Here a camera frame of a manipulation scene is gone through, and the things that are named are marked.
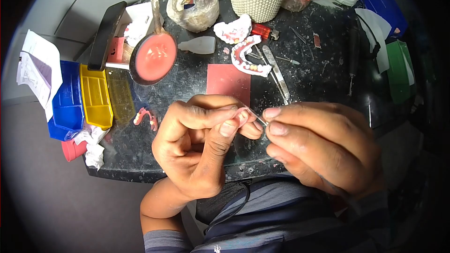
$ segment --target gray floor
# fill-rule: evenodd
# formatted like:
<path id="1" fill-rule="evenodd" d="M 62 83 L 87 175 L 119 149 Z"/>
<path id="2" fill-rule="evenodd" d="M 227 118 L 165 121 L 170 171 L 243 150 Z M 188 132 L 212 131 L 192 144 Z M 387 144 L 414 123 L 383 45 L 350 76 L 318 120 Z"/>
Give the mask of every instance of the gray floor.
<path id="1" fill-rule="evenodd" d="M 139 204 L 151 185 L 91 177 L 81 158 L 68 163 L 61 143 L 48 137 L 39 103 L 2 107 L 1 112 L 2 176 L 40 250 L 143 252 Z M 393 189 L 417 154 L 420 133 L 405 123 L 379 143 Z M 188 207 L 191 213 L 194 206 Z M 187 227 L 197 230 L 187 209 L 182 215 Z M 190 239 L 200 243 L 200 231 Z"/>

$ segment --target finger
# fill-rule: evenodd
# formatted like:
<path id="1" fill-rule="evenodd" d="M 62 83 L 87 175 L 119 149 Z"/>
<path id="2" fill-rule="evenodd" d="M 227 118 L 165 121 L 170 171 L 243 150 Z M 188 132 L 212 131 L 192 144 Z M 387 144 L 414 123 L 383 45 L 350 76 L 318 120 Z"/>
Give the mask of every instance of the finger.
<path id="1" fill-rule="evenodd" d="M 203 152 L 203 147 L 204 147 L 204 146 L 205 146 L 204 143 L 201 143 L 201 144 L 193 144 L 193 145 L 191 146 L 191 150 L 192 150 L 192 151 L 195 151 L 195 152 L 202 153 L 202 152 Z"/>
<path id="2" fill-rule="evenodd" d="M 352 121 L 359 129 L 361 129 L 367 136 L 373 138 L 373 130 L 370 128 L 368 121 L 364 115 L 346 105 L 328 102 L 302 102 L 302 105 L 314 107 L 317 109 L 327 110 L 332 113 L 345 115 Z"/>
<path id="3" fill-rule="evenodd" d="M 191 141 L 188 133 L 185 133 L 177 141 L 155 140 L 152 142 L 152 152 L 155 160 L 163 167 L 164 162 L 176 157 L 186 155 L 191 147 Z"/>
<path id="4" fill-rule="evenodd" d="M 272 121 L 266 134 L 272 143 L 348 192 L 356 193 L 373 177 L 351 153 L 309 129 Z"/>
<path id="5" fill-rule="evenodd" d="M 188 129 L 188 134 L 191 139 L 192 144 L 201 144 L 205 143 L 206 134 L 208 133 L 209 129 L 199 129 L 199 130 L 193 130 Z"/>
<path id="6" fill-rule="evenodd" d="M 238 99 L 224 95 L 195 95 L 190 98 L 188 104 L 196 105 L 207 110 L 219 109 L 231 104 L 236 104 L 238 107 L 243 106 Z"/>
<path id="7" fill-rule="evenodd" d="M 261 138 L 263 130 L 264 128 L 261 124 L 254 121 L 245 123 L 244 126 L 238 129 L 238 133 L 249 139 L 256 140 Z"/>
<path id="8" fill-rule="evenodd" d="M 217 182 L 223 176 L 223 160 L 238 131 L 239 120 L 229 119 L 213 127 L 207 134 L 203 154 L 195 177 L 201 177 L 207 182 Z"/>
<path id="9" fill-rule="evenodd" d="M 189 105 L 182 101 L 172 103 L 161 122 L 154 141 L 177 141 L 188 128 L 212 128 L 235 114 L 237 106 L 224 110 L 206 110 L 198 106 Z"/>
<path id="10" fill-rule="evenodd" d="M 377 150 L 376 144 L 344 115 L 296 104 L 266 109 L 263 116 L 269 122 L 276 120 L 307 128 L 315 134 L 343 146 L 364 164 L 370 166 L 374 163 L 373 153 Z"/>
<path id="11" fill-rule="evenodd" d="M 270 143 L 267 146 L 266 152 L 270 157 L 283 163 L 286 170 L 299 179 L 303 185 L 318 188 L 329 194 L 335 194 L 333 189 L 328 184 L 325 184 L 322 178 L 311 167 L 283 148 L 280 148 L 274 143 Z"/>
<path id="12" fill-rule="evenodd" d="M 242 102 L 238 99 L 224 95 L 195 95 L 188 101 L 188 104 L 196 105 L 208 110 L 218 109 L 233 104 L 238 107 L 243 106 Z M 248 124 L 246 123 L 239 128 L 238 133 L 249 139 L 259 139 L 264 130 L 263 127 L 259 123 L 250 124 L 256 120 L 256 116 L 247 111 L 243 111 L 242 113 L 247 114 Z"/>

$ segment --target pink wax sheet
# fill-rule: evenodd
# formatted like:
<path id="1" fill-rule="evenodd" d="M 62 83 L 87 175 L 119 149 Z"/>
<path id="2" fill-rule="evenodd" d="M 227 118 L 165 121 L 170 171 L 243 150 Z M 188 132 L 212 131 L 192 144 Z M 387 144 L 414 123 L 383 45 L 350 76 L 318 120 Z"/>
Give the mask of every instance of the pink wax sheet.
<path id="1" fill-rule="evenodd" d="M 123 56 L 123 43 L 125 42 L 125 37 L 113 37 L 111 44 L 109 46 L 108 58 L 106 61 L 108 63 L 121 63 Z"/>
<path id="2" fill-rule="evenodd" d="M 206 93 L 231 96 L 250 106 L 250 78 L 234 65 L 209 64 Z"/>

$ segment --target white plastic bottle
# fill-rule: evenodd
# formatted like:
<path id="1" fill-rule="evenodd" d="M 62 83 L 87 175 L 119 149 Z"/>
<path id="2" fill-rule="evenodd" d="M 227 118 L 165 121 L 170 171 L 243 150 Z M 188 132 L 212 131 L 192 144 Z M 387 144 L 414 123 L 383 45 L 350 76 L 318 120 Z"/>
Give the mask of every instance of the white plastic bottle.
<path id="1" fill-rule="evenodd" d="M 195 54 L 212 54 L 216 50 L 216 38 L 214 36 L 200 36 L 178 44 L 178 49 L 190 51 Z"/>

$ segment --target yellow plastic tray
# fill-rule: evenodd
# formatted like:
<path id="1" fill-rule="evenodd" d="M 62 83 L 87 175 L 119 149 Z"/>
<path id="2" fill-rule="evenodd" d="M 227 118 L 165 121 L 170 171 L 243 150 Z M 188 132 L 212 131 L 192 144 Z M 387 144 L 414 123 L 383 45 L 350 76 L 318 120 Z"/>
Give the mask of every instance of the yellow plastic tray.
<path id="1" fill-rule="evenodd" d="M 81 65 L 80 78 L 86 122 L 103 130 L 110 128 L 113 124 L 113 109 L 105 71 L 87 70 L 87 65 Z"/>

